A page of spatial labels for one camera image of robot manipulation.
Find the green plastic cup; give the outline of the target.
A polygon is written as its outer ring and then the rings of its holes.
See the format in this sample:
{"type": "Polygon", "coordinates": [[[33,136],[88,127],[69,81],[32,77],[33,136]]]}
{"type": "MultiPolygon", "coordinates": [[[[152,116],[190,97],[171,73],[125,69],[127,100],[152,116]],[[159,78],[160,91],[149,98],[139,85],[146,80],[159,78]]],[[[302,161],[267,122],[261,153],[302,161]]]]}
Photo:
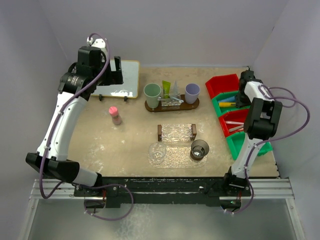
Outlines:
{"type": "Polygon", "coordinates": [[[149,83],[144,87],[143,92],[146,96],[148,107],[151,109],[157,108],[159,105],[158,98],[162,93],[161,87],[156,83],[149,83]]]}

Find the clear plastic cup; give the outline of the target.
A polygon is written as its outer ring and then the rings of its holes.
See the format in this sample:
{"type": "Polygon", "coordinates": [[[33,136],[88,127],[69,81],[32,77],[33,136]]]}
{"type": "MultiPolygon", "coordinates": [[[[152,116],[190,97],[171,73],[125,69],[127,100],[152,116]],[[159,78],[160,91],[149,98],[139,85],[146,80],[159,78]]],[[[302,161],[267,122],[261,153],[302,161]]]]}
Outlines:
{"type": "Polygon", "coordinates": [[[166,153],[166,146],[161,142],[151,144],[148,149],[149,159],[154,164],[162,163],[164,161],[166,153]]]}

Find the blue toothpaste tube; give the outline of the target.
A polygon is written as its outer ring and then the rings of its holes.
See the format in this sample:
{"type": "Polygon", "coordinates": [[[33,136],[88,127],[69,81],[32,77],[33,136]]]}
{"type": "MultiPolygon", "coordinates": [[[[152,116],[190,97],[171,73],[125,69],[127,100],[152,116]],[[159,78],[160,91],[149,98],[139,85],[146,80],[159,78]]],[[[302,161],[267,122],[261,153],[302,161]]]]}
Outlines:
{"type": "Polygon", "coordinates": [[[223,102],[223,103],[235,103],[236,100],[235,100],[234,97],[229,97],[229,98],[225,98],[225,99],[221,100],[221,102],[223,102]]]}

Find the dark wooden oval tray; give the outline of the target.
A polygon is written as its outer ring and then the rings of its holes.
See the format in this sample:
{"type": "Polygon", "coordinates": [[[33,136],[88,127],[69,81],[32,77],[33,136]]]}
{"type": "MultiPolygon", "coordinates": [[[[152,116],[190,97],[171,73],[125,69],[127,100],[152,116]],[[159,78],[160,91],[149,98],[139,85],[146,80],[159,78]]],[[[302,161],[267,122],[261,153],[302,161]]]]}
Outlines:
{"type": "Polygon", "coordinates": [[[194,110],[196,109],[199,104],[200,104],[200,100],[199,98],[197,98],[197,100],[193,103],[193,104],[188,104],[186,103],[185,100],[185,95],[181,94],[179,96],[179,98],[181,98],[182,100],[184,100],[184,103],[181,104],[179,109],[162,109],[161,107],[161,102],[159,101],[159,104],[156,108],[150,108],[148,107],[147,101],[144,102],[144,107],[147,111],[152,112],[152,113],[162,113],[162,112],[176,112],[176,111],[189,111],[189,110],[194,110]]]}

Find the pink cap bottle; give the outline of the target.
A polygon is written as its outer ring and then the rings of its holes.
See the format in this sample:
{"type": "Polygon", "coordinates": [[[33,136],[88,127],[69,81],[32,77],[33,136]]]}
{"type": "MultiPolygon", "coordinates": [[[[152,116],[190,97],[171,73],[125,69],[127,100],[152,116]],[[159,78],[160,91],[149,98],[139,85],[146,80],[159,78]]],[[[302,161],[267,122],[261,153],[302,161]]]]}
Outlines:
{"type": "Polygon", "coordinates": [[[120,125],[122,123],[122,118],[120,117],[119,110],[118,110],[117,107],[111,106],[108,109],[108,112],[109,112],[109,114],[111,116],[112,122],[115,125],[120,125]]]}

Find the white grey toothpaste tube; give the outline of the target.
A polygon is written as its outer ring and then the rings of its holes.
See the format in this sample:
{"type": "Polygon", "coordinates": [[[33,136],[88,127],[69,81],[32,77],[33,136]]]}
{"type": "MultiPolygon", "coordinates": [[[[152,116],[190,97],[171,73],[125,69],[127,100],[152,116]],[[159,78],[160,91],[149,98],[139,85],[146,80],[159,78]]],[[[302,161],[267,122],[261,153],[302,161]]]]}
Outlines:
{"type": "Polygon", "coordinates": [[[178,98],[180,96],[180,91],[179,91],[177,80],[174,81],[171,93],[172,93],[172,96],[175,97],[175,98],[178,98]]]}

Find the yellow toothpaste tube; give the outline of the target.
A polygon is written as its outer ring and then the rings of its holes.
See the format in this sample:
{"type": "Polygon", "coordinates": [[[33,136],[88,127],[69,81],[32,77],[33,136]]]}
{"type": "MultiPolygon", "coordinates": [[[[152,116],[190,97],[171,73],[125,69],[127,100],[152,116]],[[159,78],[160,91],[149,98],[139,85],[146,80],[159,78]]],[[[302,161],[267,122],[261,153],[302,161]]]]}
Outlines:
{"type": "Polygon", "coordinates": [[[229,108],[229,107],[235,107],[236,103],[235,102],[220,102],[218,105],[221,108],[229,108]]]}

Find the clear jar brown lid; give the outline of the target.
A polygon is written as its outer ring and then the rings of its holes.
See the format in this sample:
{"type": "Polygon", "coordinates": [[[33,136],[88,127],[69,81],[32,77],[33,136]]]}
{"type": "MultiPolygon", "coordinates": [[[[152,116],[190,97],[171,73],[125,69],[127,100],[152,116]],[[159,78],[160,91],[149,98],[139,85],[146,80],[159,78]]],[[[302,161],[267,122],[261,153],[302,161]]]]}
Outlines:
{"type": "Polygon", "coordinates": [[[157,141],[166,143],[192,142],[197,136],[197,126],[186,124],[159,124],[157,126],[157,141]]]}

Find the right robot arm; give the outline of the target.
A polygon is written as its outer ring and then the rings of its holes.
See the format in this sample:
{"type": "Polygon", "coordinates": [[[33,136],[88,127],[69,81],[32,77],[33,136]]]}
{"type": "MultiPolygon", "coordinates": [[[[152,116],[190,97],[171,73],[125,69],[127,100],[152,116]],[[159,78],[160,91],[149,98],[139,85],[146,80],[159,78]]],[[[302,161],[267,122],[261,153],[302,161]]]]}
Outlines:
{"type": "Polygon", "coordinates": [[[249,185],[251,167],[261,150],[278,129],[283,104],[272,99],[254,72],[245,70],[240,74],[239,90],[235,97],[237,107],[249,106],[244,120],[244,142],[237,159],[224,175],[222,190],[228,196],[249,185]]]}

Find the small whiteboard wooden frame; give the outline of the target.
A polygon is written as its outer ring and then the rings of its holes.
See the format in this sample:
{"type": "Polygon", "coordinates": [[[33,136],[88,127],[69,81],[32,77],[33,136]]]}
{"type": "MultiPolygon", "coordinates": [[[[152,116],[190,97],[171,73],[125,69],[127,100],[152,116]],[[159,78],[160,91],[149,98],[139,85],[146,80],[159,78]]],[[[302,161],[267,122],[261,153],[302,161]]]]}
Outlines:
{"type": "Polygon", "coordinates": [[[123,84],[97,86],[92,96],[136,99],[139,95],[140,62],[121,60],[123,84]]]}

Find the purple plastic cup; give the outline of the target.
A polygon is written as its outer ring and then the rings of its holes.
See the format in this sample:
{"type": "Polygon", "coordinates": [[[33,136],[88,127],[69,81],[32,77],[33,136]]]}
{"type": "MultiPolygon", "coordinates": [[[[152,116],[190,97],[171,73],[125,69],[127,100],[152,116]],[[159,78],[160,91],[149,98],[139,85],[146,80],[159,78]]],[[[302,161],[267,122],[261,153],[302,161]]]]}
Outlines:
{"type": "Polygon", "coordinates": [[[200,87],[196,83],[189,83],[185,86],[185,101],[187,104],[193,104],[200,93],[200,87]]]}

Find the dark smoked plastic cup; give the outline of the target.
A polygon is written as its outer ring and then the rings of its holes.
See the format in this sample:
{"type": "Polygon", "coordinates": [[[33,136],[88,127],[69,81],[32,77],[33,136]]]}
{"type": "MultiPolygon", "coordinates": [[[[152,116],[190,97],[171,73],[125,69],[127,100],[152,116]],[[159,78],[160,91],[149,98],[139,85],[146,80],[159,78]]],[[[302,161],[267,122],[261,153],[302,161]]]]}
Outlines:
{"type": "Polygon", "coordinates": [[[190,157],[195,161],[201,161],[209,151],[208,143],[202,139],[197,139],[190,146],[190,157]]]}

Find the grey toothbrush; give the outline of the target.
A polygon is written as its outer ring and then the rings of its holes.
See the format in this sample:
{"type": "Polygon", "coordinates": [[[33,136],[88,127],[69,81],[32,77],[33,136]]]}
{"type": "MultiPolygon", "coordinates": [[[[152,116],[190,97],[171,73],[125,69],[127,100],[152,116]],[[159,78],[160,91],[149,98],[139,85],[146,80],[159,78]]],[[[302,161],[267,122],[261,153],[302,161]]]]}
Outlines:
{"type": "Polygon", "coordinates": [[[175,101],[175,100],[173,100],[173,99],[170,99],[170,97],[169,98],[162,98],[161,96],[160,97],[158,97],[158,100],[159,101],[175,101]]]}

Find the textured clear oval mat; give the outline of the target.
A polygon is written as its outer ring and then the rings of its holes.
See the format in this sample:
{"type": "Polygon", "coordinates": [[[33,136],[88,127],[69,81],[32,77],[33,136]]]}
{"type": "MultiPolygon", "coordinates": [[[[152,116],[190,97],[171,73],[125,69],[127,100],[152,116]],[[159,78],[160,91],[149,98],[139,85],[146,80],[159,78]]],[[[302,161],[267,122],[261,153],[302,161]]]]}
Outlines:
{"type": "Polygon", "coordinates": [[[160,164],[152,163],[149,159],[148,162],[151,166],[157,169],[195,169],[203,167],[208,160],[206,155],[202,160],[193,160],[190,156],[191,148],[189,145],[167,145],[166,155],[163,162],[160,164]]]}

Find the clear acrylic toothbrush holder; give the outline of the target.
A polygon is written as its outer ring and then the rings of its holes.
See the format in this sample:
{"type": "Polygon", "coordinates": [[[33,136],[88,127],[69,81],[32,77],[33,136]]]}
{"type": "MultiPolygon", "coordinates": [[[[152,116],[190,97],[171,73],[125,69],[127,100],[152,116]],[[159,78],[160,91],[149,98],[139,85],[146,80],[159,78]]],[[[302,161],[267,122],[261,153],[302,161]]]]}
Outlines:
{"type": "Polygon", "coordinates": [[[170,101],[160,101],[161,103],[161,108],[163,110],[177,110],[180,108],[182,103],[179,103],[177,101],[174,100],[170,100],[170,101]]]}

